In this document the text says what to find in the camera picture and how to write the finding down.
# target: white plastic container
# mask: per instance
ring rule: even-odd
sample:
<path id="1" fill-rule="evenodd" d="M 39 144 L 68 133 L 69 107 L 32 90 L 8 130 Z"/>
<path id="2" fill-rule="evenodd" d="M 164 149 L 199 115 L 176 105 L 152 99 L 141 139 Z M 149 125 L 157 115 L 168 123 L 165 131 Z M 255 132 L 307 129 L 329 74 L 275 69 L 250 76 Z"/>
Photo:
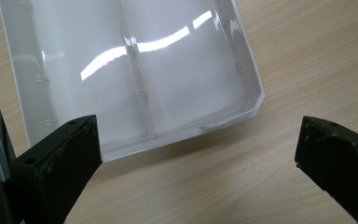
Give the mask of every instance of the white plastic container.
<path id="1" fill-rule="evenodd" d="M 230 0 L 0 0 L 30 145 L 97 115 L 104 161 L 254 115 L 264 98 Z"/>

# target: wood grain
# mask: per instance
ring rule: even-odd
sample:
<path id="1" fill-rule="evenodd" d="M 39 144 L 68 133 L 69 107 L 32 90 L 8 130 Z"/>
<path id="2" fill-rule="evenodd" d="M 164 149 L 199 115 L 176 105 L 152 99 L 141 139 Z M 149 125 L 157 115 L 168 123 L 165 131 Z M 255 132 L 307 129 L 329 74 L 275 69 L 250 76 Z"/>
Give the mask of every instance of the wood grain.
<path id="1" fill-rule="evenodd" d="M 302 116 L 358 132 L 358 1 L 238 0 L 266 100 L 224 130 L 102 165 L 66 223 L 354 223 L 294 162 Z M 0 106 L 26 148 L 0 21 Z"/>

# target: wooden surface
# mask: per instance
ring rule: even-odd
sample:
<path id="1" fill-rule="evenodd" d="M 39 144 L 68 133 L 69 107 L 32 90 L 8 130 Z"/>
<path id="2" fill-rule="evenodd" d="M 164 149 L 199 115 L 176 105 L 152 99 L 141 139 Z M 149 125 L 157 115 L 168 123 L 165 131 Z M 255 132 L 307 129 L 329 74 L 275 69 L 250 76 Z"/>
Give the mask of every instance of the wooden surface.
<path id="1" fill-rule="evenodd" d="M 358 0 L 237 3 L 266 91 L 258 114 L 102 165 L 66 223 L 354 223 L 294 156 L 304 115 L 358 132 Z M 21 154 L 1 21 L 0 106 Z"/>

